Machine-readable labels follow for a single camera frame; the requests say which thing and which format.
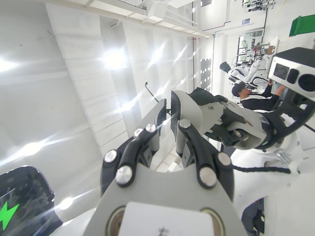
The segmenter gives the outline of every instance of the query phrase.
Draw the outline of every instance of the humanoid robot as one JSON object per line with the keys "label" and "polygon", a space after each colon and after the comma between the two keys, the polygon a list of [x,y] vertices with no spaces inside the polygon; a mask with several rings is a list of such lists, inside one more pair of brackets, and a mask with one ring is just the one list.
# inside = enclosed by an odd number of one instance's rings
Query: humanoid robot
{"label": "humanoid robot", "polygon": [[[105,155],[97,208],[51,235],[247,235],[244,209],[293,181],[314,159],[302,150],[309,145],[300,132],[315,111],[313,58],[315,51],[302,48],[274,56],[269,77],[290,90],[273,112],[240,108],[200,88],[172,91],[170,127],[184,169],[149,169],[166,119],[162,99],[133,137]],[[230,158],[204,136],[237,150]]]}
{"label": "humanoid robot", "polygon": [[233,68],[227,62],[223,62],[220,65],[220,69],[229,75],[229,80],[232,82],[248,83],[251,89],[256,89],[258,86],[265,87],[268,84],[268,80],[255,75],[261,61],[262,59],[255,60],[250,67],[236,66]]}

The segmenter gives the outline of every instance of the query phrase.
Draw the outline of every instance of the green lightning bolt icon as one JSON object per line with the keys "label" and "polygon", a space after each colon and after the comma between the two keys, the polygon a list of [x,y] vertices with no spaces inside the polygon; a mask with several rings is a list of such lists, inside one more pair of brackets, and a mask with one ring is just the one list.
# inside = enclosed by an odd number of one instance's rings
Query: green lightning bolt icon
{"label": "green lightning bolt icon", "polygon": [[10,220],[12,219],[12,216],[14,215],[18,207],[19,205],[16,205],[15,207],[8,210],[8,201],[5,202],[4,206],[0,210],[0,222],[2,222],[3,230],[5,230],[8,226]]}

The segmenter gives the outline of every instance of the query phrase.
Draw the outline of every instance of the man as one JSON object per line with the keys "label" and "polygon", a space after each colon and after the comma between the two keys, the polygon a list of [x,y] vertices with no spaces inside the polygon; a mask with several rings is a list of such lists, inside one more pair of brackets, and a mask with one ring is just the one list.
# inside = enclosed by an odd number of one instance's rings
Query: man
{"label": "man", "polygon": [[232,88],[232,94],[241,99],[241,103],[244,108],[251,110],[266,110],[272,111],[273,107],[276,105],[280,95],[285,86],[281,85],[275,94],[271,93],[272,80],[269,80],[267,88],[262,94],[250,95],[250,91],[246,88],[245,83],[239,83],[234,85]]}

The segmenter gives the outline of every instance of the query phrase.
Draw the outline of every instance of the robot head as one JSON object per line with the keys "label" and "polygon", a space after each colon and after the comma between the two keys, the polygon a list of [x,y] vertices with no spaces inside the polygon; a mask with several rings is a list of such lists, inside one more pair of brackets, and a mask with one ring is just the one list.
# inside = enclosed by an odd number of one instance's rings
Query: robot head
{"label": "robot head", "polygon": [[231,66],[227,62],[223,62],[220,65],[220,69],[223,70],[224,72],[228,73],[231,70]]}

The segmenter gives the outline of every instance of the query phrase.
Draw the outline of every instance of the silver bolt head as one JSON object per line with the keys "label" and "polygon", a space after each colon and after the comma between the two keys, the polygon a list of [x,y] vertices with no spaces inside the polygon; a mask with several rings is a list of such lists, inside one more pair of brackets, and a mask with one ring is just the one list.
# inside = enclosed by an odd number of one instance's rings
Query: silver bolt head
{"label": "silver bolt head", "polygon": [[180,125],[180,127],[187,129],[190,127],[190,121],[187,119],[182,119],[179,121],[179,125]]}
{"label": "silver bolt head", "polygon": [[241,133],[240,133],[239,131],[237,131],[237,130],[234,130],[234,133],[235,133],[235,135],[236,135],[237,137],[241,137],[241,136],[242,136]]}
{"label": "silver bolt head", "polygon": [[155,130],[157,129],[157,127],[154,125],[154,124],[148,124],[146,127],[145,127],[145,130],[149,133],[153,133],[155,132]]}
{"label": "silver bolt head", "polygon": [[218,154],[218,159],[221,162],[221,164],[224,166],[229,166],[232,163],[230,157],[224,152],[220,152]]}
{"label": "silver bolt head", "polygon": [[200,169],[199,177],[201,182],[208,187],[215,186],[217,181],[216,173],[207,166]]}
{"label": "silver bolt head", "polygon": [[139,134],[140,134],[142,131],[143,131],[143,129],[141,129],[141,128],[136,129],[135,132],[134,132],[134,136],[135,136],[135,137],[138,137]]}
{"label": "silver bolt head", "polygon": [[116,172],[116,182],[119,185],[125,185],[127,184],[132,177],[132,169],[130,166],[122,166],[120,169]]}
{"label": "silver bolt head", "polygon": [[110,150],[104,156],[104,161],[106,163],[111,163],[117,158],[117,151],[115,149]]}

